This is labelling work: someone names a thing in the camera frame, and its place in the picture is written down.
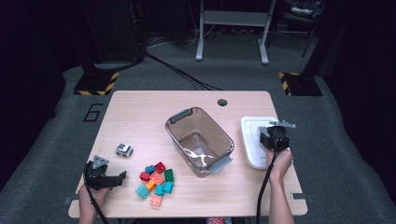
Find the white tray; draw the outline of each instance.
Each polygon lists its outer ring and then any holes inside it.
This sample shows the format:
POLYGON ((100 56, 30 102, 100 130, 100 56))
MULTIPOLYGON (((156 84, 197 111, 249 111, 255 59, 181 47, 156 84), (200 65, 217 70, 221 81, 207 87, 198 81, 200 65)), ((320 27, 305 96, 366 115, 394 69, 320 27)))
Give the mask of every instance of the white tray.
POLYGON ((242 138, 248 163, 256 169, 266 169, 266 155, 260 143, 259 127, 271 127, 270 121, 277 121, 273 117, 243 117, 241 119, 242 138))

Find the human arm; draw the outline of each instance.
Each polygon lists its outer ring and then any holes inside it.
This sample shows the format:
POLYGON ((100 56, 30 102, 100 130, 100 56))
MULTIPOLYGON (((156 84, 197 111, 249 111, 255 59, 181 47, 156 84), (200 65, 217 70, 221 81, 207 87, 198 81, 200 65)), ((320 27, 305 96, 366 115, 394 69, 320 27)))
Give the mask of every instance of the human arm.
MULTIPOLYGON (((98 203, 99 207, 105 201, 105 197, 110 189, 90 189, 93 198, 98 203)), ((92 224, 96 217, 96 210, 91 202, 90 195, 88 194, 87 188, 83 185, 78 190, 78 204, 79 204, 79 224, 92 224)))
MULTIPOLYGON (((267 155, 267 164, 270 164, 273 157, 274 151, 265 149, 267 155)), ((270 224, 292 224, 294 223, 293 216, 290 211, 290 207, 285 195, 285 187, 283 177, 288 171, 291 162, 292 155, 289 150, 282 150, 276 157, 274 167, 270 174, 270 185, 271 185, 271 201, 270 201, 270 224)))

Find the red object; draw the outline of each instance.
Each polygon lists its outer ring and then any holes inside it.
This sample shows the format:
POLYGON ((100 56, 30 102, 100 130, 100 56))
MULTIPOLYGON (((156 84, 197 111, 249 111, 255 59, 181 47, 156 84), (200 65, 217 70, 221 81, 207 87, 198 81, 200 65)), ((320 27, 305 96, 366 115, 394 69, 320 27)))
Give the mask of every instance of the red object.
POLYGON ((158 174, 162 174, 163 171, 165 170, 165 166, 163 165, 162 162, 158 162, 155 166, 155 171, 157 171, 158 174))
POLYGON ((224 218, 223 217, 209 217, 207 219, 207 224, 224 224, 224 218))
POLYGON ((146 182, 149 182, 149 173, 142 172, 140 173, 140 179, 146 182))

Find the human hand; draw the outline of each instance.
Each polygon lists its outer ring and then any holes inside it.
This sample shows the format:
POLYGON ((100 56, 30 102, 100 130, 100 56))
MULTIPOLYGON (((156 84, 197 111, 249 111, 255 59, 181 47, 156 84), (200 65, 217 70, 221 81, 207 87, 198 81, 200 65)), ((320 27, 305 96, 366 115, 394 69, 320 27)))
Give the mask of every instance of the human hand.
MULTIPOLYGON (((265 153, 267 156, 267 165, 270 165, 274 157, 274 151, 266 147, 265 153)), ((285 176, 292 161, 293 156, 290 150, 284 149, 280 151, 276 157, 274 167, 271 171, 270 182, 273 183, 276 181, 276 183, 283 183, 283 176, 285 176)))
MULTIPOLYGON (((90 189, 93 198, 101 207, 105 201, 105 197, 110 189, 90 189)), ((95 216, 96 210, 91 202, 90 194, 87 191, 85 185, 81 186, 78 190, 78 204, 79 204, 79 223, 80 224, 92 224, 95 216)))

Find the hole in table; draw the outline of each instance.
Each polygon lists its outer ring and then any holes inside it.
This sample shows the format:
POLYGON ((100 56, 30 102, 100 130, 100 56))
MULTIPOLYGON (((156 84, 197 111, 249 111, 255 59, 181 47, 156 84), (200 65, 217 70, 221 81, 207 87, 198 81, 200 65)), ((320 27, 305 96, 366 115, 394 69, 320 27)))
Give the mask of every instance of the hole in table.
POLYGON ((227 101, 224 100, 224 99, 219 99, 219 100, 218 100, 218 105, 219 105, 219 106, 226 106, 227 104, 228 104, 227 101))

